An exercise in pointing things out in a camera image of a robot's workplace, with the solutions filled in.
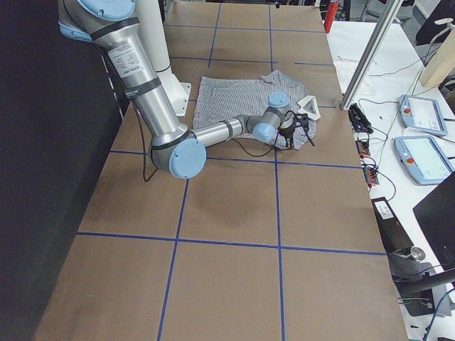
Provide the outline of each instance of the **gray striped cloth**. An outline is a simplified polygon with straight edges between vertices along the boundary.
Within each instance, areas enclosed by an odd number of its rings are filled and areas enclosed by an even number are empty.
[[[287,93],[289,106],[295,113],[299,110],[297,102],[308,94],[303,84],[279,70],[261,76],[260,80],[217,80],[203,77],[194,111],[193,128],[203,128],[237,115],[260,116],[268,107],[269,95],[275,91]],[[312,102],[305,109],[314,112]],[[313,138],[316,135],[316,122],[310,120],[309,127],[308,135]],[[239,137],[253,139],[252,134],[242,134]],[[294,132],[294,148],[300,149],[307,141],[303,129],[297,128]],[[283,136],[278,136],[277,147],[286,148]]]

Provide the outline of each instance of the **red object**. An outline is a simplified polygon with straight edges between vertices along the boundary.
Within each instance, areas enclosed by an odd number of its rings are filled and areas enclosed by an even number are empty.
[[[326,30],[326,33],[330,32],[333,20],[338,10],[338,6],[340,6],[338,0],[331,0],[330,4],[328,5],[326,20],[324,21],[324,29]]]

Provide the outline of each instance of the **white table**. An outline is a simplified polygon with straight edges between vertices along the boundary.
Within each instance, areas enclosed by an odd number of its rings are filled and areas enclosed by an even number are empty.
[[[331,32],[327,35],[333,58],[360,60],[374,27],[375,23],[333,22]],[[408,41],[402,28],[398,24],[393,24],[380,46],[369,71],[371,75],[381,75],[386,72],[399,70],[417,60],[419,60],[419,57],[415,53],[414,48]],[[358,94],[355,101],[358,102],[360,98],[365,98],[375,102],[397,102],[400,95],[407,93],[407,90],[413,83],[413,79],[417,73],[421,70],[421,67],[422,63],[418,62],[394,75],[372,77],[375,94],[369,96]],[[425,90],[427,90],[427,88],[423,87],[418,82],[414,94],[419,94]],[[437,99],[443,116],[445,118],[454,118],[449,106],[437,88],[425,92],[422,94],[422,97]],[[398,104],[373,104],[366,101],[361,101],[360,104],[373,127],[385,132],[389,130],[397,113]],[[446,125],[449,130],[449,135],[446,136],[446,138],[455,141],[455,123],[446,122]],[[439,261],[436,259],[433,251],[428,245],[412,211],[412,208],[436,186],[415,185],[405,172],[404,168],[400,165],[400,161],[396,156],[392,145],[393,137],[411,135],[424,134],[420,131],[405,129],[400,118],[397,117],[392,125],[389,139],[385,145],[383,142],[373,140],[370,142],[370,151],[372,157],[379,162],[380,151],[384,146],[380,162],[380,171],[387,175],[397,187],[397,194],[390,201],[390,205],[414,245],[421,247],[427,254],[425,261],[436,265],[439,264]],[[361,134],[360,137],[366,137],[366,134]],[[378,131],[375,131],[370,137],[384,139],[383,134]],[[447,156],[455,156],[455,144],[439,139],[438,143],[440,143],[440,146]],[[392,185],[381,175],[379,176],[380,185],[372,188],[370,191],[371,198],[391,197],[393,194]],[[442,269],[441,267],[436,267],[435,271],[441,272]],[[451,297],[452,300],[455,300],[455,295],[451,295]],[[431,316],[426,315],[414,318],[407,313],[405,307],[402,306],[401,309],[409,338],[421,340],[424,335],[424,329],[431,320]],[[452,314],[453,315],[449,318],[438,317],[435,320],[428,340],[436,341],[437,337],[441,336],[455,339],[455,311],[452,312]],[[419,328],[411,328],[410,325],[416,325]]]

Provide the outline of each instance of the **label sticker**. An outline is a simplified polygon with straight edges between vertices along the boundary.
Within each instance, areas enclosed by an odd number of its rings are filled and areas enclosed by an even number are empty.
[[[131,76],[144,69],[139,56],[130,44],[109,51],[109,58],[121,78]]]
[[[383,219],[393,218],[393,214],[385,201],[377,201],[375,202],[375,206]]]

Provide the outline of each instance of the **touchscreen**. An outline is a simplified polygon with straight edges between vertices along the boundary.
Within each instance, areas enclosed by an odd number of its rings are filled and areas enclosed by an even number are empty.
[[[409,98],[409,108],[411,109],[414,125],[420,128],[441,130],[436,109],[432,101],[425,99]]]
[[[403,140],[424,179],[445,179],[451,171],[430,139]]]

